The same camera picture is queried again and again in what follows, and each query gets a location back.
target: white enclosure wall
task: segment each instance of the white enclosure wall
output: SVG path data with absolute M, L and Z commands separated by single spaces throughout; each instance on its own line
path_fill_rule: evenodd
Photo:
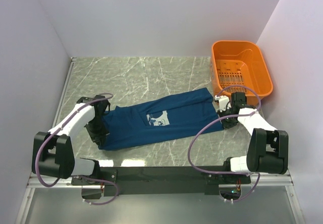
M 40 0 L 72 56 L 207 55 L 257 42 L 279 0 Z
M 289 133 L 289 169 L 307 223 L 323 220 L 322 5 L 280 0 L 258 41 L 274 83 L 263 111 Z
M 70 59 L 38 0 L 0 0 L 0 15 L 0 223 L 14 223 Z

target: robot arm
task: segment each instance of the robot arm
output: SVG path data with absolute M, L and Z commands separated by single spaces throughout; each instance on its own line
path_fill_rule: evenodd
M 251 140 L 246 156 L 230 158 L 230 167 L 233 172 L 265 172 L 270 174 L 284 174 L 288 167 L 288 134 L 271 126 L 261 117 L 259 112 L 247 104 L 243 92 L 231 94 L 231 102 L 227 96 L 215 98 L 219 104 L 220 117 L 228 115 L 246 115 L 248 117 L 228 118 L 222 121 L 225 129 L 240 122 L 250 133 Z
M 46 145 L 39 160 L 39 172 L 42 175 L 67 179 L 70 176 L 85 175 L 90 176 L 99 168 L 98 161 L 93 159 L 75 158 L 73 154 L 72 142 L 83 127 L 86 127 L 91 139 L 101 146 L 105 142 L 109 131 L 102 121 L 105 109 L 110 103 L 108 100 L 96 102 L 78 111 L 86 103 L 103 99 L 104 96 L 97 95 L 94 98 L 82 97 L 77 104 L 57 126 L 48 132 L 38 132 L 34 138 L 32 172 L 35 173 L 35 160 L 37 152 L 46 138 L 54 133 L 58 128 L 62 128 Z M 74 117 L 63 126 L 64 122 L 73 114 Z

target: gray marble surface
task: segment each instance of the gray marble surface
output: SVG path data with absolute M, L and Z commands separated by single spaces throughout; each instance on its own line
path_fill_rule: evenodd
M 161 97 L 207 87 L 212 92 L 207 57 L 77 58 L 64 95 L 58 122 L 81 96 L 111 92 L 111 107 L 130 106 Z M 83 129 L 73 142 L 77 157 L 106 160 L 114 166 L 189 165 L 187 149 L 192 137 L 118 151 L 99 150 Z M 191 156 L 196 165 L 222 165 L 229 156 L 246 154 L 250 141 L 242 125 L 201 135 Z

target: blue t-shirt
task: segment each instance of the blue t-shirt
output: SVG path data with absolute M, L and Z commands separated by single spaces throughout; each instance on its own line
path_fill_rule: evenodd
M 104 150 L 116 150 L 196 135 L 218 118 L 206 88 L 129 106 L 116 107 L 103 117 L 107 135 Z M 223 130 L 220 122 L 204 133 Z

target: plastic basket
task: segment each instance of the plastic basket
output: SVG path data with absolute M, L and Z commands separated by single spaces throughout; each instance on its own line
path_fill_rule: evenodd
M 262 99 L 273 91 L 273 83 L 259 47 L 249 41 L 218 41 L 212 46 L 210 62 L 214 95 L 223 88 L 245 85 L 253 89 Z M 245 92 L 247 102 L 257 105 L 257 98 L 249 90 L 233 87 L 223 92 L 231 96 L 233 92 Z

